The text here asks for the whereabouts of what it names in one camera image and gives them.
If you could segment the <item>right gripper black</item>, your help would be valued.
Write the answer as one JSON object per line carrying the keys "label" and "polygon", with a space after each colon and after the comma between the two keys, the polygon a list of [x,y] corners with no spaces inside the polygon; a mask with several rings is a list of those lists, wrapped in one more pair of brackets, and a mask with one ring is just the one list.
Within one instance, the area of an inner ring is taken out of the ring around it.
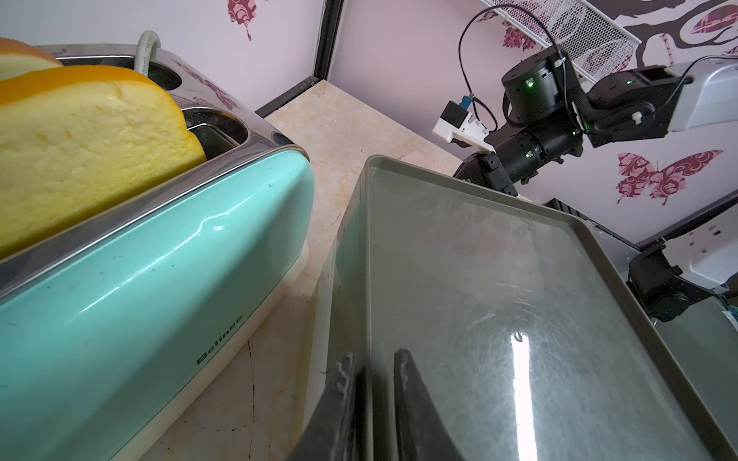
{"label": "right gripper black", "polygon": [[538,170],[552,161],[563,163],[565,155],[580,157],[581,133],[536,134],[524,130],[501,143],[495,152],[478,152],[465,159],[455,171],[455,179],[503,194],[517,196],[515,184],[527,184]]}

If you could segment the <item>three-drawer storage cabinet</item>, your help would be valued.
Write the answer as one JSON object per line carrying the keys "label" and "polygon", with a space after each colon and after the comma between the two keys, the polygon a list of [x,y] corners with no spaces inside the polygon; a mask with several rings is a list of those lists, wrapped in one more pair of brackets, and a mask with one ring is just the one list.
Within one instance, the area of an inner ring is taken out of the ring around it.
{"label": "three-drawer storage cabinet", "polygon": [[400,460],[408,350],[462,460],[733,460],[582,221],[382,156],[363,166],[311,303],[296,441],[346,353],[359,460]]}

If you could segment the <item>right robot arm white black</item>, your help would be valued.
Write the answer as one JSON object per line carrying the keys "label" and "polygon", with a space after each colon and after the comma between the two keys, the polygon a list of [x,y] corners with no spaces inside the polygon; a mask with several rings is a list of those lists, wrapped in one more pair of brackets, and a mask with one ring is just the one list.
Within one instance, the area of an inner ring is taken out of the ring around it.
{"label": "right robot arm white black", "polygon": [[[664,138],[735,121],[736,71],[736,57],[703,57],[616,72],[583,90],[568,55],[549,47],[503,76],[509,138],[490,143],[471,111],[473,95],[448,103],[435,131],[475,148],[457,179],[512,196],[543,166],[581,156],[586,143]],[[696,303],[724,296],[736,272],[737,201],[730,198],[657,236],[628,265],[627,284],[651,318],[670,322]]]}

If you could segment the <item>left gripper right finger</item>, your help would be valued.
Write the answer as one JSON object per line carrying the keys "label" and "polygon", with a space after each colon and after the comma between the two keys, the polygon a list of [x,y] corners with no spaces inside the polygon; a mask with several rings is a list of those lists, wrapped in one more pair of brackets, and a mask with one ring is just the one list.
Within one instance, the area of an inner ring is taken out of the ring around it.
{"label": "left gripper right finger", "polygon": [[462,460],[435,408],[412,354],[394,355],[394,405],[400,460]]}

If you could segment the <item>toast slice back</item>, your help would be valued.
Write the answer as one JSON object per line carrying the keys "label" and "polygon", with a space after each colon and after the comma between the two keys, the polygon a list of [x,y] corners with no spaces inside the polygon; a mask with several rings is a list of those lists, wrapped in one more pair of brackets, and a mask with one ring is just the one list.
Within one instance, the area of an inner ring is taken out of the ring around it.
{"label": "toast slice back", "polygon": [[0,40],[1,81],[58,67],[63,64],[40,48],[9,38]]}

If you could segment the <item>yellow toast slice front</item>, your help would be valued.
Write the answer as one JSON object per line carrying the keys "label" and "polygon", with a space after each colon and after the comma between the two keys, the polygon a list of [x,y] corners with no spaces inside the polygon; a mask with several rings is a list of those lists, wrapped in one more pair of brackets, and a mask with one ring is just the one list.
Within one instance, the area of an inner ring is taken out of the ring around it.
{"label": "yellow toast slice front", "polygon": [[166,182],[206,155],[173,97],[130,69],[82,65],[1,84],[1,255]]}

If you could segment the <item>mint green toaster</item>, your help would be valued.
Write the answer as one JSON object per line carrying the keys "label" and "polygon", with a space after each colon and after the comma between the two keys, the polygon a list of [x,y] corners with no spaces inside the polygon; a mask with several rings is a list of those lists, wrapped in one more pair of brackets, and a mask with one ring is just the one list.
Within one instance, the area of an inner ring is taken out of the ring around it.
{"label": "mint green toaster", "polygon": [[305,267],[309,156],[157,44],[60,44],[61,72],[147,75],[198,165],[1,257],[1,456],[136,460]]}

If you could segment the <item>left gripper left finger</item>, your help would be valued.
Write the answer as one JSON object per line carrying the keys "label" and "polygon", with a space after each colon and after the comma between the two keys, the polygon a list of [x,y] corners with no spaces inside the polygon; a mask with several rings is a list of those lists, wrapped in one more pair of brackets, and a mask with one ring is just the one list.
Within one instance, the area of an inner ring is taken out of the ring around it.
{"label": "left gripper left finger", "polygon": [[288,460],[359,460],[359,378],[355,355],[346,353],[327,383]]}

